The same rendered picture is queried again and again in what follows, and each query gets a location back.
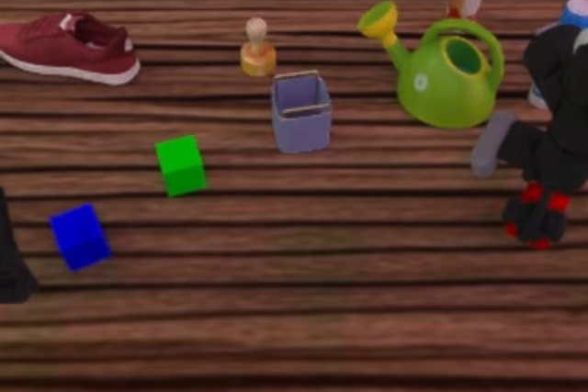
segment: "wooden table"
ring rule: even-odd
[[[0,184],[42,288],[0,307],[3,390],[588,390],[588,197],[565,242],[503,235],[502,168],[469,171],[479,129],[408,118],[357,18],[373,2],[4,2],[2,21],[83,7],[125,25],[143,69],[123,87],[0,69]],[[441,2],[399,2],[414,47]],[[507,59],[498,107],[543,124],[521,54],[560,2],[489,3]],[[261,15],[279,72],[318,69],[327,151],[283,155],[271,79],[241,73]],[[153,144],[199,140],[209,190],[167,198]],[[70,274],[50,215],[92,202],[115,256]]]

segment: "blue bottle cap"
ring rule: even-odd
[[[588,0],[568,0],[560,16],[560,25],[588,28]]]

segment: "black plush toy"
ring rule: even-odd
[[[558,242],[570,194],[588,179],[588,29],[560,25],[535,36],[524,63],[552,114],[546,131],[496,111],[481,133],[471,169],[490,177],[498,160],[523,172],[525,192],[509,198],[507,232],[538,249]]]
[[[6,197],[0,187],[0,304],[24,303],[38,288],[37,279],[18,251]]]

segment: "green cube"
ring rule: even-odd
[[[168,196],[181,196],[206,187],[204,163],[196,137],[186,135],[155,143],[155,152]]]

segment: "purple box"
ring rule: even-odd
[[[318,151],[331,138],[331,97],[317,71],[277,75],[272,123],[282,153]]]

